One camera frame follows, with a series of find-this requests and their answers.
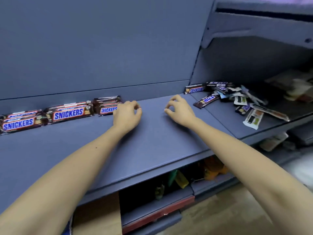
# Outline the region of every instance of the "floor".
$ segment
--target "floor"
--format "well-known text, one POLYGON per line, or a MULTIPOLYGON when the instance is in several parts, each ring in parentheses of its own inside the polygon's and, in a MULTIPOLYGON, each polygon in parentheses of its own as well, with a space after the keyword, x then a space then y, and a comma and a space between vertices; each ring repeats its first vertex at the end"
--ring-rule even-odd
POLYGON ((158 235, 274 235, 270 218, 238 184, 182 212, 182 220, 158 235))

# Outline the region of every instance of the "stack of candy bars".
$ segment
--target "stack of candy bars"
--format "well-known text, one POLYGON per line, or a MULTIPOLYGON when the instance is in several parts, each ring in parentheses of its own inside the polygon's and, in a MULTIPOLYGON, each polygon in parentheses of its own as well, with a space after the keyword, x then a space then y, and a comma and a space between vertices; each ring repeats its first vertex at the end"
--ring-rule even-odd
POLYGON ((258 129, 264 113, 287 122, 290 121, 287 115, 268 109, 266 107, 268 104, 267 100, 256 97, 254 93, 251 93, 243 85, 235 86, 231 82, 207 82, 185 87, 185 94, 199 91, 207 91, 208 96, 194 103, 194 106, 201 109, 218 99, 221 102, 233 102, 236 107, 236 113, 243 116, 248 114, 243 121, 244 125, 254 129, 258 129))
POLYGON ((55 124, 94 115, 112 114, 121 103, 120 96, 95 98, 92 102, 75 102, 48 107, 45 110, 23 111, 0 116, 0 135, 55 124))

